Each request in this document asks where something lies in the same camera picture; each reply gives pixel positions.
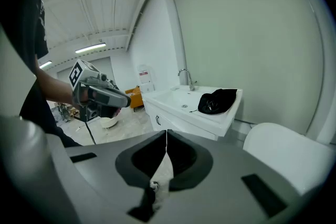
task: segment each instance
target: ceiling light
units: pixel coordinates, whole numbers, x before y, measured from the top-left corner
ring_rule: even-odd
[[[44,63],[43,65],[41,65],[40,68],[46,67],[46,66],[48,66],[51,63],[52,63],[51,61],[47,61],[46,63]]]
[[[93,45],[84,49],[80,49],[80,50],[76,50],[75,53],[80,54],[83,51],[87,51],[87,50],[93,50],[93,49],[97,49],[97,48],[101,48],[101,47],[105,47],[106,44],[102,43],[102,44],[98,44],[98,45]]]

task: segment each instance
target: orange chair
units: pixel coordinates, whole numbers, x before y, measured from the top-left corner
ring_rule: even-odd
[[[140,92],[140,87],[137,86],[134,89],[130,89],[125,91],[125,93],[130,93],[130,97],[131,97],[131,105],[130,108],[132,108],[135,112],[135,108],[142,106],[143,105],[143,101],[142,101],[142,96],[141,96],[141,92]]]

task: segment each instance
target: gray floor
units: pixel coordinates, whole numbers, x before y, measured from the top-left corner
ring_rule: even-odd
[[[139,108],[135,112],[133,109],[123,108],[117,117],[117,124],[107,130],[101,127],[99,118],[88,123],[97,144],[131,138],[153,131],[151,121],[144,108]],[[83,122],[73,119],[60,127],[66,135],[77,143],[83,146],[93,145],[90,134]]]
[[[239,133],[236,130],[229,129],[226,135],[223,138],[219,138],[218,141],[243,148],[246,136],[247,134]]]

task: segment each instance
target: white stool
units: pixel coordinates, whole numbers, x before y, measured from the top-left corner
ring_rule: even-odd
[[[115,116],[114,118],[101,118],[100,119],[100,124],[103,128],[108,129],[114,125],[116,125],[116,123],[118,122],[117,116]]]
[[[243,149],[277,171],[300,194],[325,181],[336,156],[328,146],[274,123],[253,127]]]

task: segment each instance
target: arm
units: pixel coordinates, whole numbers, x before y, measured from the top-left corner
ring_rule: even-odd
[[[72,89],[70,84],[54,79],[40,69],[37,56],[35,56],[36,77],[43,95],[49,101],[58,103],[72,103]]]

